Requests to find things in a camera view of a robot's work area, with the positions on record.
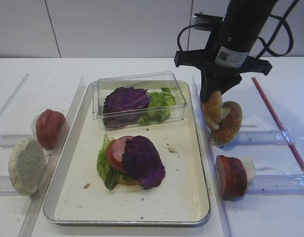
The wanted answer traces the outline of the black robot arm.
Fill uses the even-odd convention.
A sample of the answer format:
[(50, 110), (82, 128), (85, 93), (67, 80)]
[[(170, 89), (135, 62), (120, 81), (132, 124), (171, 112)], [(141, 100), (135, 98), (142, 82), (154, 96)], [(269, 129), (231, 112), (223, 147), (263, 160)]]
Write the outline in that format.
[[(202, 103), (206, 103), (213, 92), (225, 93), (238, 85), (242, 73), (269, 74), (270, 62), (251, 57), (249, 53), (275, 4), (274, 0), (231, 0), (224, 17), (202, 15), (199, 23), (179, 32), (174, 62), (176, 67), (191, 66), (200, 70)], [(204, 49), (182, 49), (181, 35), (190, 28), (210, 32)]]

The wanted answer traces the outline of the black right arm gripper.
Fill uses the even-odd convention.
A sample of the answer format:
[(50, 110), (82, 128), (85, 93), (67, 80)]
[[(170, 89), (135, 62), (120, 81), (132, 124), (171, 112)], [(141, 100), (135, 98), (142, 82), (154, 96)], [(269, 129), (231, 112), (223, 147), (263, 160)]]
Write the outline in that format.
[(183, 28), (177, 35), (177, 46), (174, 57), (176, 67), (189, 66), (200, 70), (201, 72), (201, 90), (200, 101), (207, 102), (215, 90), (221, 91), (221, 95), (228, 90), (240, 84), (242, 73), (262, 73), (265, 76), (269, 74), (272, 65), (267, 60), (256, 59), (250, 56), (245, 57), (244, 61), (237, 66), (236, 62), (229, 62), (226, 65), (216, 63), (216, 58), (210, 58), (209, 52), (217, 39), (217, 28), (210, 28), (210, 35), (204, 49), (184, 51), (181, 46), (180, 38), (182, 34), (190, 29)]

